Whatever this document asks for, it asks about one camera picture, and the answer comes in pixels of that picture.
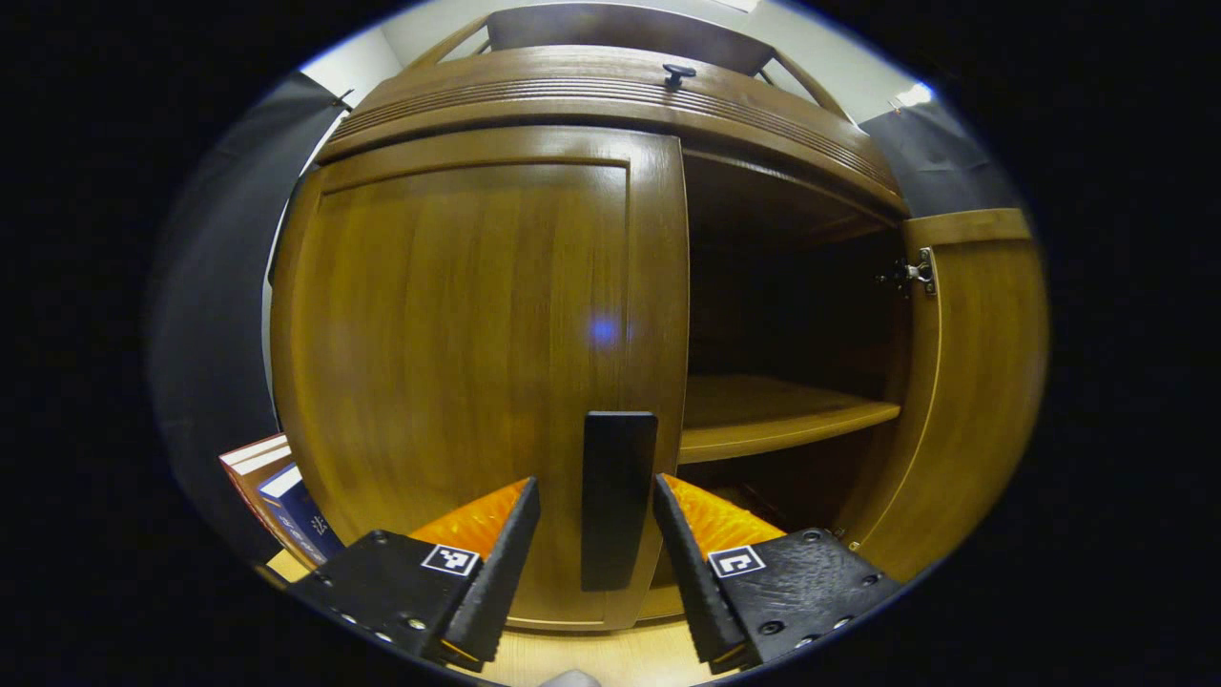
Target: black handle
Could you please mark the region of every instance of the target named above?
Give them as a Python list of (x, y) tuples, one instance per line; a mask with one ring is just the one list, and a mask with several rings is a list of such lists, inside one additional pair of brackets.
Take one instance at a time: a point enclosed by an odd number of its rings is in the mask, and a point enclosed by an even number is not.
[(631, 583), (648, 510), (657, 416), (590, 412), (581, 470), (581, 591)]
[(662, 65), (662, 68), (670, 72), (670, 77), (665, 79), (665, 85), (670, 88), (678, 88), (683, 84), (683, 77), (691, 78), (695, 76), (695, 70), (691, 67), (684, 67), (681, 65)]

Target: blue book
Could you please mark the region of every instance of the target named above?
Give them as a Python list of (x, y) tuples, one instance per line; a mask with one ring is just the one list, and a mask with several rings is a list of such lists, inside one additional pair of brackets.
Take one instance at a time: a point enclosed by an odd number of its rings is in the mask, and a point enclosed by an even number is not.
[(284, 526), (288, 536), (295, 539), (317, 565), (325, 564), (328, 558), (343, 550), (343, 543), (335, 536), (331, 523), (326, 522), (314, 499), (310, 498), (309, 491), (305, 489), (297, 464), (289, 464), (260, 484), (259, 495), (267, 503), (276, 520)]

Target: black curtain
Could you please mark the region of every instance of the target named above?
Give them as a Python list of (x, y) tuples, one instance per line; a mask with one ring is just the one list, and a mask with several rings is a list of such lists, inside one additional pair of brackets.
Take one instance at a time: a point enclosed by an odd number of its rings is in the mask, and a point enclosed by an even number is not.
[(935, 100), (888, 111), (862, 122), (861, 128), (890, 162), (912, 216), (1027, 209), (1005, 171), (960, 117)]
[(173, 475), (252, 561), (280, 544), (217, 456), (278, 432), (263, 359), (264, 273), (284, 203), (342, 111), (299, 72), (252, 107), (182, 188), (149, 282), (145, 373)]

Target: wooden shelf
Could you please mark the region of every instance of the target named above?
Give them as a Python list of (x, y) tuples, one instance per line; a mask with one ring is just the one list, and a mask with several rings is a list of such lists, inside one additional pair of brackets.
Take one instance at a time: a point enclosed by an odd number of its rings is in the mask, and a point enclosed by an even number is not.
[(687, 378), (679, 464), (777, 451), (899, 417), (895, 404), (745, 375)]

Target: open cabinet door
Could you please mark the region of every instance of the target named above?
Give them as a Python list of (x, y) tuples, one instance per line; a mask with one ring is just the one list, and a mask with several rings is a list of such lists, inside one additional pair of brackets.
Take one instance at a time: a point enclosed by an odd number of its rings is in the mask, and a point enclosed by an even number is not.
[(350, 543), (409, 534), (537, 476), (542, 517), (510, 625), (636, 620), (630, 583), (581, 591), (589, 411), (657, 416), (673, 472), (687, 350), (687, 226), (673, 137), (585, 127), (469, 131), (330, 164), (286, 227), (275, 394), (310, 494)]
[(1026, 450), (1048, 365), (1038, 244), (1016, 209), (907, 220), (935, 293), (911, 284), (902, 412), (840, 514), (844, 541), (906, 582), (952, 552), (1000, 498)]

